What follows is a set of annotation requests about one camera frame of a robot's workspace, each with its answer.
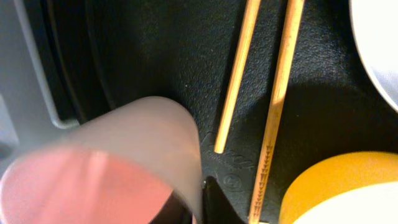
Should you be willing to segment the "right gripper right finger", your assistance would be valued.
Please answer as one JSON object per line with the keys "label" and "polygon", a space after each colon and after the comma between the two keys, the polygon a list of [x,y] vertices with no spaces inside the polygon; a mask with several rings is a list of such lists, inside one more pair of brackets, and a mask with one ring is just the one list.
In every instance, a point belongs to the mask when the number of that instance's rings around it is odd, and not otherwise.
{"label": "right gripper right finger", "polygon": [[203,188],[203,222],[206,224],[244,224],[217,180],[208,176]]}

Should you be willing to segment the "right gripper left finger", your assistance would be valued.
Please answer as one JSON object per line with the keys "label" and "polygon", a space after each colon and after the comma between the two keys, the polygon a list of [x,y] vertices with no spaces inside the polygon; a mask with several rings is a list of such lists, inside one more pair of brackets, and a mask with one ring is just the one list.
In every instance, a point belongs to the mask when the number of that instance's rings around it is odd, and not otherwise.
{"label": "right gripper left finger", "polygon": [[185,202],[176,192],[172,192],[150,224],[192,224],[192,221],[192,213]]}

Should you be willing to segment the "pink plastic cup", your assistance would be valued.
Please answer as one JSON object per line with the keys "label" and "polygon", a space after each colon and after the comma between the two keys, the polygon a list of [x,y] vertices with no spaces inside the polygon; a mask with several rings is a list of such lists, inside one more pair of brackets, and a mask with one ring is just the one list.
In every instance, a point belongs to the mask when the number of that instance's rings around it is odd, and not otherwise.
{"label": "pink plastic cup", "polygon": [[176,192],[201,223],[201,185],[193,116],[150,96],[19,156],[1,177],[1,222],[150,223]]}

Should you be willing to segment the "yellow plastic bowl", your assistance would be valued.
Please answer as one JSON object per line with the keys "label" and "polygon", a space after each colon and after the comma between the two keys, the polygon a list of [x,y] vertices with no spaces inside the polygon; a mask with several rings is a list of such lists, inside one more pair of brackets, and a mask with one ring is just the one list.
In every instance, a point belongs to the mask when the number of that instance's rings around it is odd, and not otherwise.
{"label": "yellow plastic bowl", "polygon": [[397,223],[397,154],[325,159],[289,186],[279,223]]}

